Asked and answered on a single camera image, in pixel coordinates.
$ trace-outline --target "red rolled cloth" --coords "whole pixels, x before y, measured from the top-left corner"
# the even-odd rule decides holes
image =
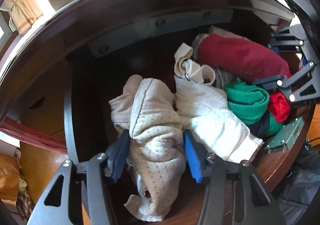
[[[246,81],[275,75],[291,76],[288,63],[272,50],[250,40],[225,38],[217,34],[206,37],[197,50],[197,61],[218,67]],[[278,123],[284,122],[291,106],[281,92],[272,92],[268,109]]]

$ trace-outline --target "green rolled cloth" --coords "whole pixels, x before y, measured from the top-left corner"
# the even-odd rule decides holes
[[[269,93],[245,82],[232,82],[224,87],[228,96],[229,108],[250,129],[250,132],[264,138],[277,134],[282,128],[267,109]]]

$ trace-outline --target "green fabric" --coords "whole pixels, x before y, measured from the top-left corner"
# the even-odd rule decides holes
[[[226,85],[224,90],[228,96],[229,108],[246,125],[258,122],[267,111],[269,93],[263,88],[236,81]],[[264,137],[277,134],[282,126],[270,112],[270,124]]]

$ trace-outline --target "white patterned garment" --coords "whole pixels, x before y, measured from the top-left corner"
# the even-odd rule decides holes
[[[127,210],[143,221],[162,221],[178,195],[186,167],[182,124],[173,109],[174,95],[162,81],[131,76],[124,93],[111,100],[111,120],[121,132],[129,128],[130,158],[139,196]]]
[[[181,48],[192,50],[186,44]],[[222,89],[186,77],[174,78],[176,107],[182,128],[190,129],[197,142],[203,143],[209,152],[216,153],[223,160],[236,163],[253,160],[263,140],[250,134],[249,128],[228,109],[227,94]]]

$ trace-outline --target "blue gripper pad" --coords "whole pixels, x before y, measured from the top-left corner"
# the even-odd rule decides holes
[[[184,149],[190,167],[191,175],[197,183],[201,183],[203,170],[205,168],[205,158],[208,151],[202,143],[195,141],[190,130],[183,131]]]
[[[127,156],[129,154],[130,136],[129,130],[124,130],[115,143],[111,144],[107,150],[108,168],[112,171],[110,178],[114,183],[121,177]]]

